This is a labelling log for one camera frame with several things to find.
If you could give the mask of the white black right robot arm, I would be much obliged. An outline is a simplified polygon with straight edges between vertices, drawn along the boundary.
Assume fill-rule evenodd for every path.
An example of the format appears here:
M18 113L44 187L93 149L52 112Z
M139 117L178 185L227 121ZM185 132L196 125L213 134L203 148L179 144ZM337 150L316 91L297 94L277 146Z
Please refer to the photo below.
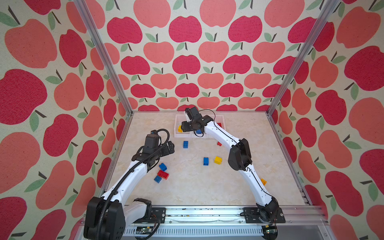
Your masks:
M200 120L184 121L181 123L181 129L183 132L200 130L226 147L229 150L228 164L233 170L238 171L250 186L260 212L260 220L263 223L270 223L277 218L279 203L268 192L256 173L249 142L246 139L239 139L229 134L209 116L204 116Z

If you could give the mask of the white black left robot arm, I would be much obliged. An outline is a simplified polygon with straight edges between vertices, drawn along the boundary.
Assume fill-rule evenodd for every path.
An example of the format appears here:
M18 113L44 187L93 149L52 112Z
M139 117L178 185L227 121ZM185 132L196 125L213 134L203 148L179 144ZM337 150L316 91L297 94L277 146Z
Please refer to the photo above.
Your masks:
M161 220L152 219L152 202L145 199L124 207L139 181L148 173L151 164L161 157L173 154L175 145L169 141L151 147L148 153L137 152L124 175L101 197L93 197L86 211L84 238L88 240L120 240L127 225L134 222L154 224L154 227L137 240L151 238L159 229Z

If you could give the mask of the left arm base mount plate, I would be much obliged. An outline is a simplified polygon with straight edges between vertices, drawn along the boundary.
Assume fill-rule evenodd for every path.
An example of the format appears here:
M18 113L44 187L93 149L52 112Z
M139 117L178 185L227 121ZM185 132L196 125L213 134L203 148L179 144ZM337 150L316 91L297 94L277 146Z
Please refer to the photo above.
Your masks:
M158 220L161 224L165 223L166 208L152 207L150 213L150 221Z

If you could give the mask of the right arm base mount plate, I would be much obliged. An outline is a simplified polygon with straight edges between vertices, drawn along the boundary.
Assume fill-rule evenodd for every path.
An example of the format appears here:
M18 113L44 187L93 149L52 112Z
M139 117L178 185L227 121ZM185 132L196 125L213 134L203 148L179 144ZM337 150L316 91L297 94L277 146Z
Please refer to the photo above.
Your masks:
M275 212L271 213L259 208L245 207L241 215L245 218L247 224L286 223L285 215L281 208L277 208Z

